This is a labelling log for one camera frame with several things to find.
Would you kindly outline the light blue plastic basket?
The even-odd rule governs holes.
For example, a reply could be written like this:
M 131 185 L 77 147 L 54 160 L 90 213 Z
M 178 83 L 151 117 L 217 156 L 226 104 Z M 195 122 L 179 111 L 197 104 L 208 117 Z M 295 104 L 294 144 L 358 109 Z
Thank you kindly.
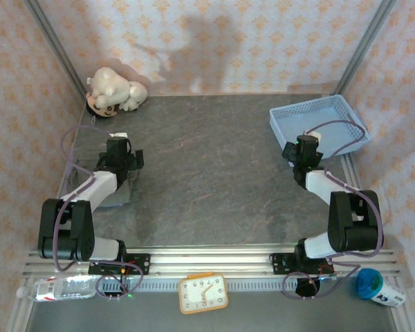
M 357 151 L 371 140 L 367 128 L 341 95 L 272 108 L 269 115 L 281 148 L 312 129 L 321 135 L 318 151 L 324 159 L 345 144 L 350 145 L 339 154 Z

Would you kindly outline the white plush doll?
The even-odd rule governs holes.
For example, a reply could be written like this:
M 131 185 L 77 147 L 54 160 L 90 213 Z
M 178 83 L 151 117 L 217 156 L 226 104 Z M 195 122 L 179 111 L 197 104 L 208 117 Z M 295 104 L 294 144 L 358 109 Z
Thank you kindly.
M 136 111 L 148 96 L 144 85 L 128 81 L 109 67 L 99 68 L 86 83 L 91 87 L 86 110 L 100 119 L 112 118 L 118 111 Z

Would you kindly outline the clear plastic water bottle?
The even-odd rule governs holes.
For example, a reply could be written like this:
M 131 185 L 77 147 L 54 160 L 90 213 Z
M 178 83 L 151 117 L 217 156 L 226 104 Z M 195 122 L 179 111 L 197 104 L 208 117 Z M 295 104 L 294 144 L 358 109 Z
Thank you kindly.
M 16 295 L 19 299 L 30 299 L 34 302 L 88 299 L 96 294 L 96 280 L 88 275 L 36 279 L 18 288 Z

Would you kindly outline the white cup with blue lid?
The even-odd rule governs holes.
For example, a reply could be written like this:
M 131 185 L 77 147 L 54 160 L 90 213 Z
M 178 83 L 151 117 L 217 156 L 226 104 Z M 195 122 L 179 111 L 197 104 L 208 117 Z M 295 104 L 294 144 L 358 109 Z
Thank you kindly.
M 356 292 L 361 299 L 393 308 L 402 305 L 406 300 L 404 292 L 389 284 L 379 271 L 372 268 L 359 271 L 356 277 Z

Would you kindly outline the orange alarm clock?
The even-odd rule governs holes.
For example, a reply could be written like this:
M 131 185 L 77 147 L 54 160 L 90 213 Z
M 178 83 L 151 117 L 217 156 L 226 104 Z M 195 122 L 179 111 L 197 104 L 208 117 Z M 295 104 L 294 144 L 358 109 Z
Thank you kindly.
M 201 273 L 189 275 L 178 283 L 181 313 L 189 315 L 220 310 L 228 306 L 228 285 L 223 275 Z

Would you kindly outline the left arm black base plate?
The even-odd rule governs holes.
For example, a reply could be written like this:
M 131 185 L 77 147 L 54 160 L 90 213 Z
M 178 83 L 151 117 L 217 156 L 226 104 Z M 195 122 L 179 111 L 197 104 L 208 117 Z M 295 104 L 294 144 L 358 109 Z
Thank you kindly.
M 144 275 L 149 274 L 151 255 L 148 253 L 127 253 L 120 262 L 124 265 L 91 263 L 88 269 L 89 275 L 139 275 L 140 272 L 127 266 L 126 263 L 137 265 Z

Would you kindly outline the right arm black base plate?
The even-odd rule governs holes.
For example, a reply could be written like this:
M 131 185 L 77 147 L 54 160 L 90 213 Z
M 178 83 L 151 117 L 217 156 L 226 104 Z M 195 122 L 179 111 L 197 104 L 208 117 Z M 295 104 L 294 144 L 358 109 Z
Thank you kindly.
M 290 275 L 295 277 L 333 275 L 334 267 L 326 259 L 309 259 L 295 253 L 273 253 L 269 261 L 275 275 Z

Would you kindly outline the aluminium frame post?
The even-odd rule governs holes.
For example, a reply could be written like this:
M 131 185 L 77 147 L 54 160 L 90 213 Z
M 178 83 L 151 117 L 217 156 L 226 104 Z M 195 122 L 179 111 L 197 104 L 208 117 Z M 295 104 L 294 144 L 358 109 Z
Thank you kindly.
M 396 2 L 397 0 L 381 0 L 380 5 L 369 22 L 369 25 L 360 39 L 340 81 L 331 95 L 343 94 L 346 91 Z
M 42 35 L 48 42 L 51 50 L 59 61 L 61 67 L 64 69 L 68 79 L 71 81 L 75 92 L 79 95 L 80 99 L 84 102 L 86 89 L 77 74 L 69 56 L 67 55 L 64 47 L 62 46 L 59 37 L 53 29 L 46 13 L 41 7 L 39 0 L 23 0 L 30 14 L 33 16 L 35 23 L 39 26 Z

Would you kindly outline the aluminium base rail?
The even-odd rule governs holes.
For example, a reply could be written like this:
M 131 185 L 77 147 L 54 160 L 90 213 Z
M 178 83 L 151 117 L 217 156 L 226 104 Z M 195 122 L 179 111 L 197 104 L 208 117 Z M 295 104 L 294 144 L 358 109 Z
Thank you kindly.
M 128 253 L 151 255 L 148 278 L 184 278 L 207 272 L 220 273 L 226 278 L 269 278 L 273 267 L 269 256 L 273 253 L 292 253 L 294 246 L 275 244 L 247 244 L 224 246 L 150 246 L 130 248 Z M 398 260 L 392 250 L 381 250 L 375 257 L 352 255 L 334 259 L 336 275 L 342 277 L 351 266 L 374 268 L 386 276 L 401 274 Z

